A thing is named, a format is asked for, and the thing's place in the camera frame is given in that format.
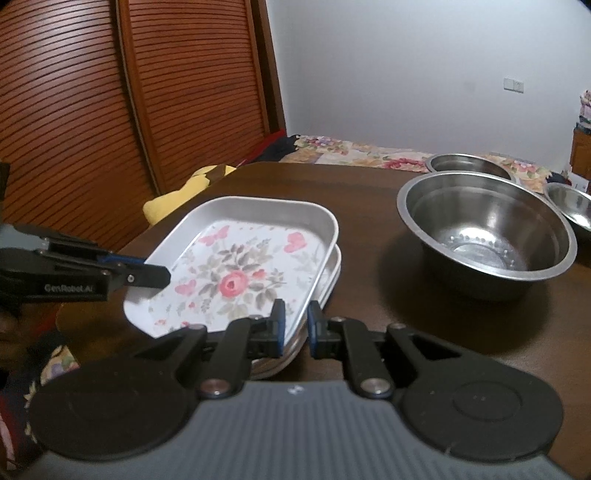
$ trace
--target floral bedspread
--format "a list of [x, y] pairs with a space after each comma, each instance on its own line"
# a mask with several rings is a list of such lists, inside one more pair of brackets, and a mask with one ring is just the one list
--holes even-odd
[[[406, 148], [382, 148], [375, 145], [337, 140], [329, 137], [302, 135], [295, 142], [297, 151], [281, 159], [286, 163], [317, 163], [328, 165], [351, 165], [358, 167], [391, 168], [426, 173], [425, 160], [432, 154]], [[500, 154], [479, 154], [509, 168], [522, 185], [542, 193], [545, 180], [552, 172], [517, 158]]]

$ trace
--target wall socket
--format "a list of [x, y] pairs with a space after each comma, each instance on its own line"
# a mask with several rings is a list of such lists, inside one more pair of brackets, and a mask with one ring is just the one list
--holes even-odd
[[513, 79], [503, 79], [503, 88], [510, 92], [524, 93], [523, 82], [518, 82]]

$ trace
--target pink butterfly print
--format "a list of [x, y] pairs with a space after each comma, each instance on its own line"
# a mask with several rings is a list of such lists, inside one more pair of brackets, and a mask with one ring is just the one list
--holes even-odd
[[228, 236], [228, 230], [230, 229], [229, 225], [223, 226], [220, 228], [216, 233], [213, 235], [206, 235], [199, 239], [199, 242], [207, 245], [208, 247], [212, 246], [216, 240], [226, 238]]
[[195, 287], [197, 286], [197, 280], [192, 279], [188, 283], [181, 283], [180, 285], [174, 288], [174, 291], [179, 295], [184, 295], [186, 297], [190, 297], [195, 293]]
[[288, 254], [297, 252], [307, 245], [304, 235], [299, 232], [294, 232], [287, 235], [287, 242], [287, 245], [283, 247], [283, 251]]

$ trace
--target tabletop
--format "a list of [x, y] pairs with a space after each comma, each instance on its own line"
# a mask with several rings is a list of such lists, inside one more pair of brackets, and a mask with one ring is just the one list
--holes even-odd
[[[417, 174], [380, 168], [258, 163], [240, 168], [199, 194], [122, 251], [149, 255], [196, 206], [226, 195], [319, 203], [339, 221], [342, 272], [325, 308], [383, 331], [404, 322], [533, 373], [558, 392], [563, 427], [551, 458], [575, 478], [591, 471], [591, 252], [565, 274], [534, 285], [520, 300], [483, 303], [447, 290], [423, 266], [419, 240], [396, 208], [400, 187]], [[125, 290], [106, 303], [69, 304], [60, 330], [84, 363], [145, 340], [126, 321]], [[342, 378], [340, 363], [315, 361], [307, 347], [274, 379]]]

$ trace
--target stainless steel bowl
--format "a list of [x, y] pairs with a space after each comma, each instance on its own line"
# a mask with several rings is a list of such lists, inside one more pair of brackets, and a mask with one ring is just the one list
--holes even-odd
[[591, 195], [563, 183], [548, 183], [546, 198], [568, 219], [580, 241], [591, 239]]
[[476, 171], [480, 173], [488, 173], [495, 177], [500, 177], [517, 183], [515, 175], [506, 168], [485, 158], [475, 157], [474, 155], [464, 155], [462, 153], [434, 155], [425, 162], [425, 165], [429, 171], [433, 172]]
[[397, 205], [433, 272], [478, 299], [516, 298], [564, 273], [577, 254], [573, 229], [556, 207], [492, 175], [422, 175], [400, 189]]

